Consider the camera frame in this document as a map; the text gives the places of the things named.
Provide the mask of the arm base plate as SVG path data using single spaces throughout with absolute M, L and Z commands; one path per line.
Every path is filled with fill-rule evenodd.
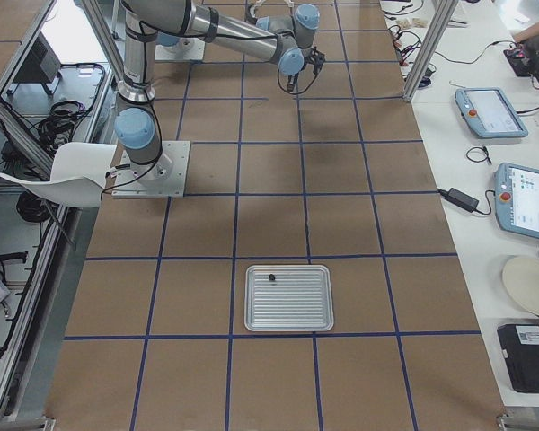
M 163 141 L 162 155 L 152 170 L 143 175 L 151 164 L 137 165 L 129 160 L 127 152 L 121 152 L 121 164 L 129 164 L 119 170 L 116 188 L 112 189 L 114 198 L 182 198 L 185 192 L 190 141 Z
M 201 62 L 204 57 L 205 42 L 197 38 L 181 38 L 158 33 L 155 47 L 155 61 L 161 63 Z

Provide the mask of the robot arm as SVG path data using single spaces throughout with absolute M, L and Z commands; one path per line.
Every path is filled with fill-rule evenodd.
M 197 43 L 217 44 L 275 65 L 281 91 L 295 95 L 299 75 L 308 66 L 318 75 L 325 62 L 314 45 L 321 15 L 313 4 L 245 20 L 193 1 L 125 1 L 122 6 L 124 60 L 114 130 L 128 157 L 131 181 L 146 189 L 163 186 L 174 164 L 155 113 L 155 86 L 190 65 L 187 60 L 158 63 L 158 48 L 178 54 Z

